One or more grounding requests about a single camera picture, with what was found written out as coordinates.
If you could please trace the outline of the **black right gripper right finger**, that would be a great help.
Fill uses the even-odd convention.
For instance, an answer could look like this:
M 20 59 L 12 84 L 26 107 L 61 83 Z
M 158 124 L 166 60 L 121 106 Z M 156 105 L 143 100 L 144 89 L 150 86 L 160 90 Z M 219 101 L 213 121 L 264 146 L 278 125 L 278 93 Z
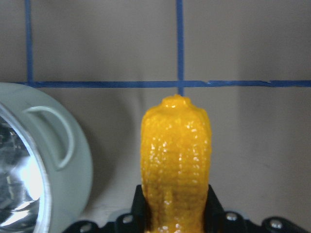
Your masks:
M 212 186 L 208 185 L 207 202 L 204 210 L 204 228 L 221 228 L 224 209 Z

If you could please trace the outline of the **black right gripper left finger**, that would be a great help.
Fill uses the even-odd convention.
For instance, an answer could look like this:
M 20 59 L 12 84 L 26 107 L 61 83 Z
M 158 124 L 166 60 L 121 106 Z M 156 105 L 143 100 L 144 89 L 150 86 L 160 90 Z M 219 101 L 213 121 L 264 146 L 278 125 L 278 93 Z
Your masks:
M 146 233 L 150 228 L 151 212 L 149 205 L 144 197 L 141 184 L 136 186 L 131 214 L 134 216 L 134 222 L 138 226 L 138 233 Z

